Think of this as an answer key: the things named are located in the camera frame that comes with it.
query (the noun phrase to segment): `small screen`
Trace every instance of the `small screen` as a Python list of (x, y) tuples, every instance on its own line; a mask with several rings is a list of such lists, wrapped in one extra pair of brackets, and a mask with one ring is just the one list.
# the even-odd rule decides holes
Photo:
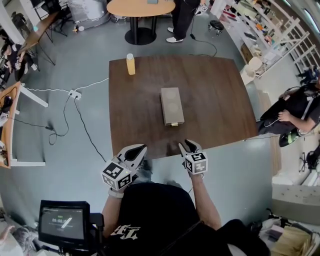
[(43, 207), (40, 232), (68, 239), (84, 239), (82, 209)]

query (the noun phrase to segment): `concrete floor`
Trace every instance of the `concrete floor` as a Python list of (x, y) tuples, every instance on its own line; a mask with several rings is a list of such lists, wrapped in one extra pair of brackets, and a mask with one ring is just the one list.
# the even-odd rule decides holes
[[(230, 36), (223, 32), (212, 38), (215, 34), (207, 30), (209, 20), (208, 16), (196, 17), (194, 35), (198, 40), (215, 44), (216, 56), (233, 59), (240, 70), (244, 61)], [(145, 46), (130, 45), (124, 40), (129, 23), (109, 22), (79, 34), (72, 33), (69, 27), (65, 29), (68, 37), (53, 34), (53, 44), (44, 36), (41, 42), (56, 61), (56, 66), (40, 59), (41, 72), (31, 70), (25, 78), (26, 87), (69, 91), (101, 81), (109, 76), (109, 61), (125, 58), (128, 53), (138, 57), (212, 55), (215, 52), (211, 45), (195, 42), (189, 36), (183, 43), (166, 43), (165, 39), (172, 35), (167, 31), (170, 25), (169, 18), (159, 19), (156, 41)], [(247, 90), (253, 110), (259, 116), (261, 111), (256, 87), (250, 84)], [(106, 159), (113, 156), (108, 91), (108, 81), (82, 89), (78, 102), (88, 132)], [(36, 94), (46, 100), (49, 107), (44, 108), (21, 95), (20, 115), (16, 118), (39, 125), (51, 123), (58, 133), (64, 133), (67, 128), (63, 107), (67, 93), (45, 91)], [(29, 225), (38, 219), (41, 200), (87, 201), (91, 212), (100, 212), (108, 197), (109, 188), (103, 184), (100, 175), (104, 162), (90, 144), (72, 100), (68, 102), (65, 113), (69, 133), (58, 138), (54, 146), (48, 143), (48, 130), (14, 123), (13, 156), (19, 161), (46, 161), (45, 167), (0, 169), (0, 193), (6, 211)], [(238, 218), (248, 223), (264, 217), (272, 197), (269, 140), (240, 141), (206, 152), (210, 170), (204, 182), (222, 222)], [(189, 191), (191, 182), (181, 163), (179, 155), (153, 160), (152, 180), (162, 183), (174, 179)]]

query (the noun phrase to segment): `office chair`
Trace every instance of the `office chair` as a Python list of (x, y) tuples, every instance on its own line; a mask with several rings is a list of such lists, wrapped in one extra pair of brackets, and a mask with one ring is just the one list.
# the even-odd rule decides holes
[(62, 7), (59, 4), (59, 0), (45, 0), (41, 8), (44, 11), (46, 11), (48, 14), (59, 12), (59, 14), (56, 17), (56, 21), (58, 20), (61, 20), (61, 21), (53, 28), (53, 30), (67, 37), (67, 34), (63, 32), (62, 28), (67, 22), (73, 22), (73, 20), (71, 20), (72, 15), (71, 15), (70, 8), (67, 6), (66, 8), (62, 9)]

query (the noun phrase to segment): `black stool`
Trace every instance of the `black stool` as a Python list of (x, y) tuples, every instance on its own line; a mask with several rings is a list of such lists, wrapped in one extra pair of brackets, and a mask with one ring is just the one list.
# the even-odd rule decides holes
[(213, 20), (210, 21), (210, 24), (208, 25), (209, 31), (212, 28), (217, 30), (216, 35), (219, 36), (222, 33), (222, 31), (224, 30), (225, 27), (220, 21), (213, 19)]

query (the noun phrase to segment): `plastic bottle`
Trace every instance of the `plastic bottle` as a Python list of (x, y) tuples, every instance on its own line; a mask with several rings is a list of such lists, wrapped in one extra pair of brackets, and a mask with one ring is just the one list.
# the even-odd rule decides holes
[(132, 53), (129, 53), (126, 56), (126, 66), (128, 67), (129, 75), (134, 75), (136, 73), (135, 58)]

